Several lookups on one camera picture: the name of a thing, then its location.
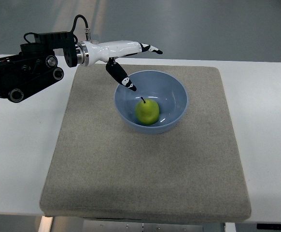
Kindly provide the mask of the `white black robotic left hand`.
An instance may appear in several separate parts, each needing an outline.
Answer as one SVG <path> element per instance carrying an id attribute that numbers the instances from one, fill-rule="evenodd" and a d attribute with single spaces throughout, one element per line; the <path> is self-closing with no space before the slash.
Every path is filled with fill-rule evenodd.
<path id="1" fill-rule="evenodd" d="M 93 43 L 84 41 L 78 43 L 76 47 L 77 62 L 83 66 L 92 66 L 97 61 L 106 63 L 106 71 L 120 85 L 136 91 L 136 86 L 132 83 L 126 71 L 116 61 L 117 58 L 135 55 L 141 52 L 163 52 L 149 44 L 134 41 L 114 41 L 106 43 Z"/>

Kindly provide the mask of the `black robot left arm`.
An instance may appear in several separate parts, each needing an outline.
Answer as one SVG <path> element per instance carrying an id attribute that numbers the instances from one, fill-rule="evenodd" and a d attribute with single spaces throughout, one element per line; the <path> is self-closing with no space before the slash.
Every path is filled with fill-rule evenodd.
<path id="1" fill-rule="evenodd" d="M 21 44 L 19 54 L 0 58 L 0 98 L 19 103 L 62 80 L 55 49 L 63 50 L 69 67 L 77 65 L 72 32 L 35 33 L 34 39 Z"/>

